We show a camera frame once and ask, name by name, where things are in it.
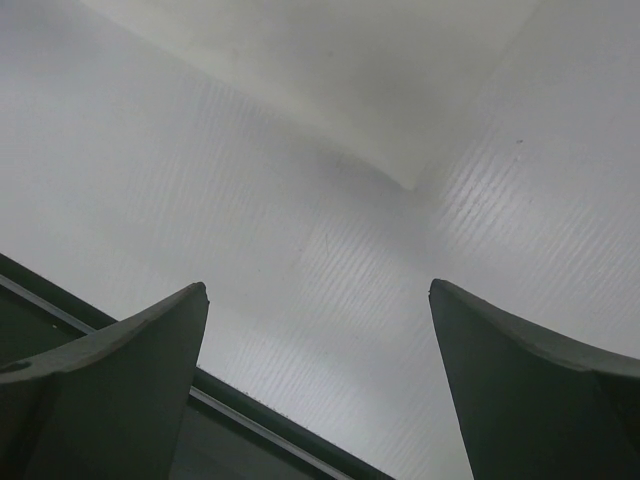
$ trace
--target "metal strip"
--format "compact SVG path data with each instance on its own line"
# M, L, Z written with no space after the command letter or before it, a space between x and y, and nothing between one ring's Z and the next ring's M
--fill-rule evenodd
M83 332L85 334L89 334L89 333L95 332L94 328L92 328L89 325L85 324L84 322L82 322L81 320L77 319L73 315L69 315L67 312L59 309L58 307L56 307L52 303L47 302L43 298L40 298L39 296L37 296L33 292L30 292L29 290L27 290L23 286L15 283L13 280L5 277L4 275L0 275L0 286L5 287L7 290L10 290L11 292L15 293L16 295L19 295L20 297L22 297L25 300L33 303L34 305L37 305L38 307L43 309L45 312L50 313L51 315L55 316L56 318L62 320L63 322L65 322L68 325L80 330L81 332ZM317 459L313 455L307 453L303 449L297 447L296 445L294 445L293 443L289 442L288 440L282 438L281 436L273 433L271 430L263 427L259 423L254 422L250 418L245 417L241 413L236 412L232 408L230 408L227 405L223 404L222 402L216 400L215 398L211 397L210 395L207 395L202 390L199 390L199 389L197 389L195 387L191 387L191 390L189 391L189 395L191 395L196 400L199 400L199 401L205 403L209 407L213 408L214 410L216 410L217 412L223 414L224 416L230 418L231 420L239 423L243 427L248 428L252 432L260 435L262 438L264 438L264 439L270 441L271 443L279 446L283 450L291 453L292 455L295 455L296 457L300 458L301 460L304 460L305 462L307 462L308 464L314 466L315 468L317 468L321 472L326 473L327 475L331 475L336 480L353 480L352 477L349 477L349 476L345 475L344 473L340 472L339 470L333 468L331 465L323 462L322 460Z

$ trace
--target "white surface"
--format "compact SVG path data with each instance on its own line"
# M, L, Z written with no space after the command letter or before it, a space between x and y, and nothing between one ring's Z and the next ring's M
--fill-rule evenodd
M638 19L544 3L408 193L88 9L5 1L0 250L116 317L202 279L203 368L398 478L470 479L433 277L640 356Z
M405 188L541 0L82 0Z

